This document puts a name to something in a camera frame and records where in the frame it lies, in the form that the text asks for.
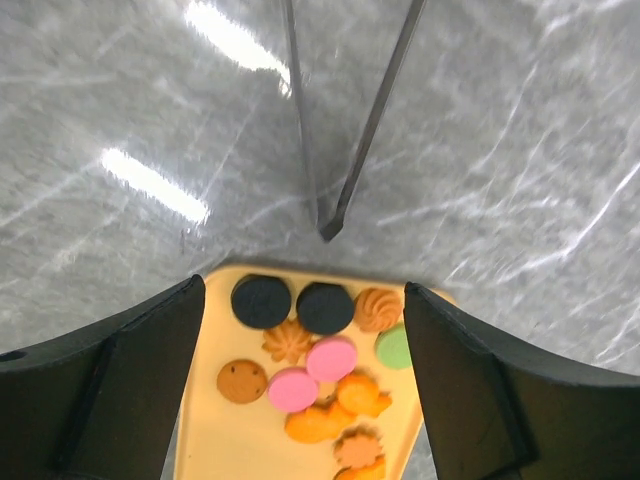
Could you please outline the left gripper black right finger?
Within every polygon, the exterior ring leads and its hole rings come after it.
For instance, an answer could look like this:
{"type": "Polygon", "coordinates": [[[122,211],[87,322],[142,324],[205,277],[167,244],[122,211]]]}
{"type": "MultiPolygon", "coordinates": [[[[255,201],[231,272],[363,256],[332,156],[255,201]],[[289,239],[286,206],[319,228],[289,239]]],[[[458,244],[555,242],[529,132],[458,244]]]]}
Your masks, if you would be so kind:
{"type": "Polygon", "coordinates": [[[635,479],[639,380],[580,363],[405,287],[405,328],[440,479],[635,479]]]}

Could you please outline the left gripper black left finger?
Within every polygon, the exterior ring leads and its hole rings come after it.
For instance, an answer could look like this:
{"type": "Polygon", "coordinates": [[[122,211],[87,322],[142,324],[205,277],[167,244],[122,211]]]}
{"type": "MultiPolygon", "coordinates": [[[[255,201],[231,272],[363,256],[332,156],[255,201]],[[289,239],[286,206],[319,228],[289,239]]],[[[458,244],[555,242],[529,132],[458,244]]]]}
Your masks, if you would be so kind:
{"type": "Polygon", "coordinates": [[[194,275],[1,356],[4,479],[158,479],[200,332],[194,275]]]}

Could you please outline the round swirl butter cookie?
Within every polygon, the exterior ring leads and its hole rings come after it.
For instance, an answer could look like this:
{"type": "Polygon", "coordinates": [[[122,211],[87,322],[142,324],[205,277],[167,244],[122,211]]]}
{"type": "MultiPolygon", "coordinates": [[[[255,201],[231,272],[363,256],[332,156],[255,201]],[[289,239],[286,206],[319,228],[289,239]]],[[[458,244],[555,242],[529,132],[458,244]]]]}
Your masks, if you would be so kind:
{"type": "Polygon", "coordinates": [[[356,298],[353,321],[365,333],[380,333],[395,326],[402,311],[403,303],[396,292],[368,288],[356,298]]]}

